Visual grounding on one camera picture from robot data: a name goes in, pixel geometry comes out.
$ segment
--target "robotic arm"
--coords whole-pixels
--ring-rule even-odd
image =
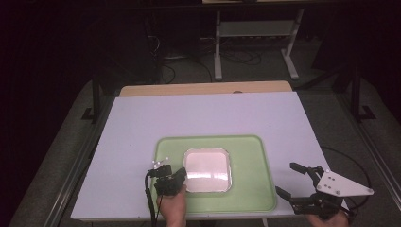
[[[351,196],[370,196],[374,190],[355,183],[341,175],[324,171],[321,166],[305,167],[296,163],[290,163],[289,167],[299,173],[308,174],[313,181],[316,193],[310,197],[292,198],[284,189],[276,186],[277,195],[289,201],[294,214],[318,215],[321,219],[330,219],[339,210],[344,211],[351,217],[353,212],[341,206],[344,197]]]

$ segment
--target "finger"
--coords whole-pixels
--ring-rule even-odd
[[[186,193],[186,184],[183,184],[183,186],[181,187],[179,193],[181,193],[181,194],[185,194]]]
[[[318,216],[315,215],[305,215],[306,219],[312,224],[313,226],[321,226],[323,222]]]
[[[349,223],[349,221],[348,221],[348,216],[347,216],[344,212],[342,212],[342,211],[339,211],[339,212],[334,216],[334,218],[335,218],[337,221],[340,221],[340,222],[343,222],[343,223]]]
[[[172,198],[174,198],[175,196],[166,196],[166,195],[163,195],[163,196],[159,196],[159,197],[157,197],[157,198],[160,199],[161,197],[163,197],[163,200],[164,200],[164,199],[172,199]]]

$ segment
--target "metal frame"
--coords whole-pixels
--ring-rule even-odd
[[[349,101],[347,100],[346,95],[340,95],[338,96],[339,98],[339,103],[341,104],[341,107],[346,110],[344,111],[347,113],[347,116],[356,130],[357,134],[360,136],[362,139],[363,143],[366,145],[366,148],[369,150],[369,153],[372,156],[372,159],[375,164],[375,168],[377,172],[379,173],[380,178],[383,180],[384,184],[386,185],[387,189],[389,190],[392,199],[394,200],[395,204],[397,205],[398,209],[401,211],[401,185],[400,183],[395,179],[394,175],[392,174],[392,171],[389,169],[387,166],[386,162],[384,161],[383,157],[380,154],[380,151],[378,150],[377,146],[375,143],[372,141],[372,139],[369,136],[369,133],[365,130],[363,124],[360,124],[357,122],[355,119],[355,116],[350,113],[349,110]]]
[[[74,189],[80,180],[81,174],[86,170],[85,167],[87,167],[91,162],[91,156],[93,155],[94,148],[97,145],[98,138],[100,137],[104,126],[106,125],[113,102],[114,97],[105,96],[105,100],[102,105],[103,108],[101,112],[98,113],[97,122],[94,124],[93,129],[89,132],[85,143],[80,148],[79,154],[61,187],[59,195],[57,196],[49,215],[47,216],[44,227],[58,226],[58,223],[61,221],[64,210],[67,208],[68,202],[74,193]]]
[[[289,36],[289,43],[286,49],[282,49],[282,55],[284,62],[286,63],[287,69],[289,71],[289,75],[292,79],[298,79],[298,73],[295,69],[295,66],[291,59],[291,51],[292,47],[294,46],[295,39],[298,34],[298,29],[301,24],[302,16],[304,14],[304,9],[298,9],[297,16],[294,21],[277,21],[277,22],[249,22],[250,24],[253,23],[253,28],[251,33],[247,33],[245,26],[243,27],[243,32],[227,32],[228,29],[222,29],[224,22],[220,20],[220,11],[217,11],[216,15],[216,50],[215,50],[215,80],[221,81],[222,80],[222,72],[221,72],[221,57],[220,57],[220,37],[236,37],[236,36]],[[244,22],[230,22],[231,25],[230,31],[234,31],[235,29],[241,29],[241,24]],[[284,29],[277,29],[277,26],[286,26],[288,23],[292,23],[292,27],[289,31]]]

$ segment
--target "human hand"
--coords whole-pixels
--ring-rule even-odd
[[[344,212],[339,211],[329,220],[321,220],[316,215],[305,215],[313,227],[348,227],[348,217]]]
[[[180,192],[173,196],[163,196],[157,198],[160,204],[159,210],[167,222],[167,227],[184,227],[186,225],[186,185],[183,184]]]

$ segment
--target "black cable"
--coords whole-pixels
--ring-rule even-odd
[[[146,221],[142,222],[142,224],[139,227],[144,227],[146,223],[147,223]]]
[[[347,197],[346,199],[348,199],[348,200],[350,200],[351,201],[351,203],[354,205],[354,206],[357,206],[357,203],[352,199],[352,198],[350,198],[350,197]],[[357,208],[357,209],[355,209],[356,211],[355,211],[355,214],[354,214],[354,217],[356,217],[357,216],[357,214],[359,213],[359,209]]]
[[[342,153],[342,152],[340,152],[340,151],[338,151],[338,150],[336,150],[336,149],[328,148],[328,147],[325,147],[325,146],[321,146],[321,148],[327,149],[327,150],[330,150],[330,151],[333,151],[333,152],[336,152],[337,154],[340,154],[340,155],[342,155],[342,156],[348,158],[348,159],[351,160],[352,162],[354,162],[354,163],[360,168],[360,170],[362,170],[363,174],[365,175],[366,181],[368,182],[368,187],[369,187],[369,188],[372,188],[371,179],[369,178],[369,175],[368,175],[368,173],[366,172],[365,168],[363,168],[362,165],[361,165],[359,162],[357,162],[355,159],[351,158],[349,155],[347,155],[347,154],[345,154],[345,153]],[[359,207],[361,207],[362,205],[364,205],[364,204],[368,201],[368,199],[369,199],[369,196],[366,196],[365,199],[364,199],[360,204],[356,204],[354,207],[350,207],[349,209],[350,209],[350,210],[358,209]]]
[[[202,66],[203,68],[206,69],[207,74],[209,75],[210,82],[213,82],[213,76],[212,76],[212,73],[210,72],[209,68],[206,65],[204,65],[203,63],[199,62],[199,61],[190,59],[190,57],[187,57],[187,58],[184,58],[184,59],[172,60],[170,62],[166,62],[166,64],[175,63],[175,62],[178,62],[178,61],[190,61],[190,62],[194,62],[194,63]]]
[[[150,189],[148,186],[148,178],[150,177],[150,172],[147,173],[147,176],[145,177],[145,193],[147,194],[147,199],[148,199],[148,206],[150,210],[150,221],[151,221],[151,226],[156,227],[157,224],[157,219],[155,217],[155,211],[154,211],[154,205],[153,205],[153,199],[151,198],[151,193]]]
[[[160,201],[159,201],[159,204],[158,204],[158,207],[157,207],[157,215],[156,215],[156,219],[159,217],[159,213],[160,213],[160,207],[162,206],[162,200],[163,200],[163,193],[162,193],[162,196],[160,197]]]
[[[263,54],[263,53],[262,53],[262,54],[256,53],[256,55],[253,56],[253,55],[252,55],[250,52],[248,52],[248,51],[241,51],[241,52],[243,52],[243,53],[245,53],[245,54],[248,54],[250,57],[249,57],[248,59],[246,59],[246,60],[243,60],[243,59],[239,58],[239,57],[236,56],[236,55],[231,55],[231,56],[230,56],[230,54],[228,54],[228,53],[225,52],[225,51],[220,52],[220,56],[223,57],[224,59],[226,59],[227,61],[231,61],[231,62],[234,62],[234,63],[247,64],[247,65],[258,65],[258,64],[260,64],[260,63],[262,62],[262,54]],[[257,61],[256,63],[250,63],[251,61],[253,61],[253,60],[256,59],[256,58],[258,58],[258,61]]]
[[[165,81],[165,77],[164,77],[164,75],[163,75],[163,70],[162,70],[162,81],[163,81],[163,83],[165,83],[165,84],[169,84],[169,83],[171,83],[171,82],[174,80],[174,78],[176,77],[176,72],[175,72],[175,70],[174,70],[172,67],[167,66],[167,65],[165,65],[165,64],[163,64],[162,67],[169,68],[169,69],[173,72],[173,77],[172,77],[172,79],[169,80],[168,82],[166,82],[166,81]]]
[[[335,207],[335,208],[339,208],[341,211],[343,211],[344,213],[346,213],[349,217],[353,217],[355,215],[354,212],[352,212],[351,210],[345,209],[344,207],[342,207],[341,205],[338,206],[335,203],[331,202],[331,201],[324,201],[323,202],[326,205],[330,205],[331,207]]]

